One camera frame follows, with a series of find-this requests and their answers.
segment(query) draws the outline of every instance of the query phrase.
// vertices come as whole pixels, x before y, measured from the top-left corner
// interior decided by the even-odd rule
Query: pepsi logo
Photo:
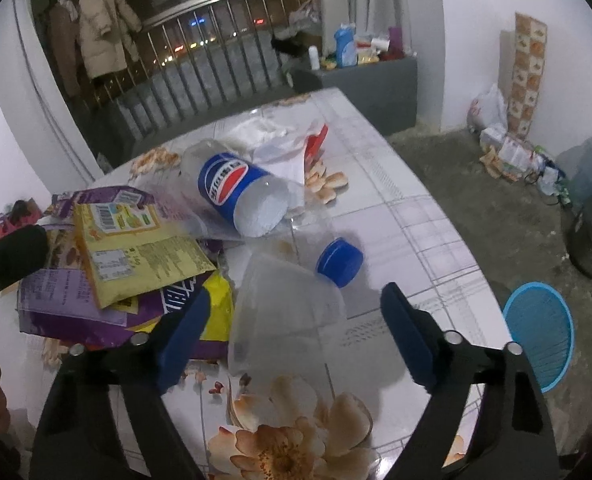
[[[247,171],[249,171],[249,166],[246,162],[237,158],[225,162],[219,160],[217,164],[221,164],[221,166],[214,173],[207,193],[215,205],[223,205],[244,179]]]

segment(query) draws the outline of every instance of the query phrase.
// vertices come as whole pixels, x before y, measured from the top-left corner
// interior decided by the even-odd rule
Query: silver screw
[[[130,338],[130,343],[134,346],[140,346],[144,345],[149,339],[150,336],[146,332],[137,332]]]
[[[511,343],[507,343],[507,349],[510,351],[511,354],[514,354],[514,355],[522,354],[522,346],[520,346],[515,341],[512,341]]]
[[[443,337],[445,338],[445,341],[451,345],[459,345],[462,343],[462,336],[455,330],[448,330],[443,334]]]
[[[81,355],[85,351],[85,346],[80,343],[76,343],[70,348],[70,355],[77,356]]]

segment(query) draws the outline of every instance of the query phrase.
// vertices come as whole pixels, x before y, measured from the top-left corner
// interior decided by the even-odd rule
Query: blue bottle cap
[[[338,288],[343,288],[361,270],[362,260],[360,249],[354,247],[344,238],[337,238],[320,255],[316,264],[316,272],[327,276]]]

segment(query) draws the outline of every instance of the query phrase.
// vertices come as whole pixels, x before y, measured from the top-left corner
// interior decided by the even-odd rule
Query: blue basket
[[[574,352],[574,323],[565,300],[544,283],[526,283],[511,295],[503,316],[525,350],[545,393],[563,378]]]

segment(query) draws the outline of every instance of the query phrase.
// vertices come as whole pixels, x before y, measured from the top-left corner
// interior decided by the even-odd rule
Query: blue rim
[[[558,377],[556,377],[556,379],[554,379],[550,384],[548,384],[547,386],[540,389],[542,393],[546,393],[546,392],[550,391],[554,386],[556,386],[560,382],[560,380],[563,378],[563,376],[567,372],[567,367],[569,367],[569,363],[572,361],[572,355],[574,353],[574,339],[575,339],[574,338],[574,322],[572,321],[572,314],[569,311],[569,307],[567,306],[567,303],[565,302],[565,300],[563,300],[563,297],[558,293],[558,291],[556,289],[550,287],[546,283],[540,283],[540,282],[525,283],[524,285],[521,285],[520,287],[518,287],[512,293],[512,295],[509,297],[509,300],[507,300],[507,303],[505,303],[505,307],[503,309],[503,318],[505,318],[505,320],[507,319],[507,313],[509,312],[509,309],[511,308],[512,303],[514,302],[516,297],[518,297],[520,294],[522,294],[524,291],[528,290],[529,288],[544,288],[545,290],[547,290],[548,292],[550,292],[551,294],[556,296],[556,298],[560,301],[560,304],[563,306],[563,309],[565,311],[565,315],[567,316],[567,322],[569,323],[570,345],[569,345],[569,351],[567,352],[567,359],[565,360],[565,365],[563,366],[563,369],[558,374]]]

